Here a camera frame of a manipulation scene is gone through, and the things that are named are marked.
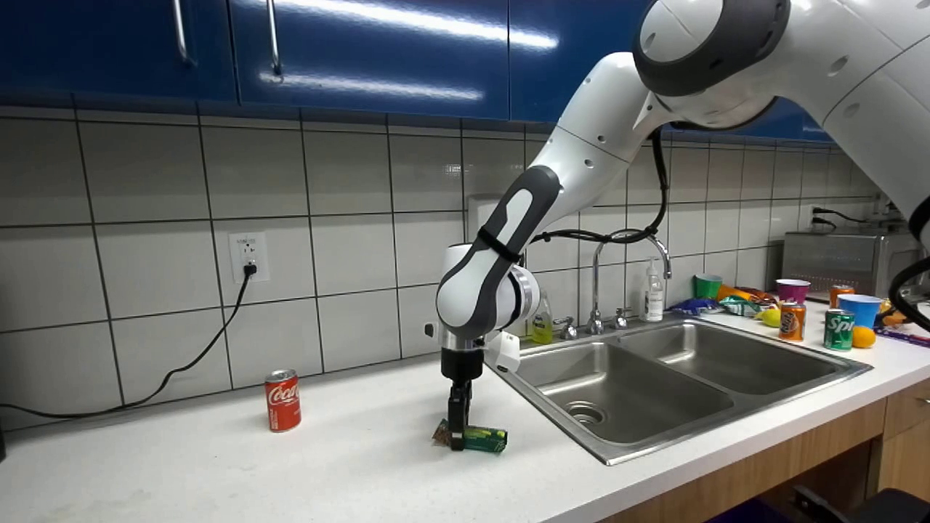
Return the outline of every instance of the white tile wall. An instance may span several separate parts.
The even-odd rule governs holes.
[[[95,220],[206,217],[197,129],[82,126]]]
[[[254,386],[277,365],[438,354],[437,280],[444,245],[463,242],[463,201],[502,195],[541,140],[460,123],[0,110],[0,400],[92,409],[150,392],[230,313],[233,232],[264,232],[267,281],[249,281],[226,338],[159,400]],[[814,203],[874,210],[874,187],[833,147],[669,142],[665,159],[669,301],[692,272],[768,288],[771,242]],[[644,227],[657,201],[641,147],[595,207],[553,227]],[[553,316],[586,320],[591,256],[579,242],[530,246]],[[640,312],[649,261],[650,245],[605,249],[605,316]],[[34,373],[62,386],[38,390]]]

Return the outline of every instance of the green can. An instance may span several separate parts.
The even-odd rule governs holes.
[[[825,312],[822,316],[822,345],[825,349],[852,349],[852,329],[854,329],[854,320],[852,313],[845,312]]]

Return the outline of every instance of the faucet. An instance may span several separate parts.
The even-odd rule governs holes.
[[[663,280],[669,281],[671,280],[671,256],[669,256],[669,246],[657,239],[657,235],[644,235],[663,256]],[[591,316],[586,316],[586,335],[598,335],[605,332],[605,320],[601,320],[601,253],[605,253],[608,242],[601,242],[595,249],[594,249],[594,268],[591,268]]]

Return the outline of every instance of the sink basin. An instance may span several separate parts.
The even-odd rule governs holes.
[[[701,320],[669,320],[522,352],[496,374],[614,466],[868,365]]]

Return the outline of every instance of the soap dispenser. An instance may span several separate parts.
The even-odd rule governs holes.
[[[644,268],[644,322],[663,322],[665,288],[659,265]]]

